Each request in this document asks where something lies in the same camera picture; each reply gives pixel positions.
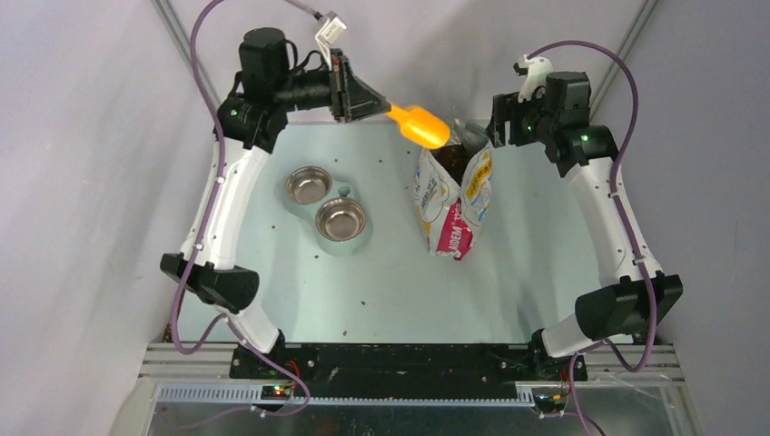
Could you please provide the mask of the orange plastic scoop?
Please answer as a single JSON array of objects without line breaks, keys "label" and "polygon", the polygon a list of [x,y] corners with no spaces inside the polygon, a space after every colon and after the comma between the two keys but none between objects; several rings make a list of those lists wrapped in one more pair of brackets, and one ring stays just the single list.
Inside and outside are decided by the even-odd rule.
[{"label": "orange plastic scoop", "polygon": [[425,149],[439,149],[450,139],[449,125],[421,106],[392,104],[385,115],[398,125],[404,138]]}]

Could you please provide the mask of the white yellow pet food bag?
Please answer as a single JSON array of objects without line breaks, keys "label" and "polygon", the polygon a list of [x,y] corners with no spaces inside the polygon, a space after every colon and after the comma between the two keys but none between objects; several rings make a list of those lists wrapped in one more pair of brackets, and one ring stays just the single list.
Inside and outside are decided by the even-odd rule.
[{"label": "white yellow pet food bag", "polygon": [[420,153],[414,203],[429,252],[460,261],[478,242],[489,215],[492,144],[470,119],[455,117],[448,125],[448,142]]}]

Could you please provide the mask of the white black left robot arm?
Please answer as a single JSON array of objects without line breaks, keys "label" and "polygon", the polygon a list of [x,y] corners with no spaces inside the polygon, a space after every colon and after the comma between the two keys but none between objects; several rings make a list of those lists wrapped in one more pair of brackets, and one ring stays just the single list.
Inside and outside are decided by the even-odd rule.
[{"label": "white black left robot arm", "polygon": [[163,255],[160,267],[177,284],[174,296],[195,294],[223,314],[239,340],[256,349],[252,367],[276,378],[287,366],[286,352],[275,344],[281,330],[255,301],[258,273],[237,265],[239,232],[252,190],[279,134],[294,111],[327,108],[341,124],[387,113],[386,97],[358,78],[348,57],[331,49],[322,66],[291,66],[289,41],[277,28],[245,34],[236,85],[214,111],[211,172],[192,229],[177,253]]}]

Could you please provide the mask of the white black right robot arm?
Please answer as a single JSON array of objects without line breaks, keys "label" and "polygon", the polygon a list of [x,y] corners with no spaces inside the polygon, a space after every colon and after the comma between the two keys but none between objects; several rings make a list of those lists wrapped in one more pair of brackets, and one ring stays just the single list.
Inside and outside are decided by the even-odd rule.
[{"label": "white black right robot arm", "polygon": [[589,122],[590,82],[579,72],[521,71],[525,82],[493,99],[487,128],[496,146],[541,143],[583,213],[597,257],[598,290],[577,298],[573,315],[534,334],[531,373],[550,380],[564,357],[616,335],[652,334],[683,293],[647,248],[617,169],[619,151],[604,125]]}]

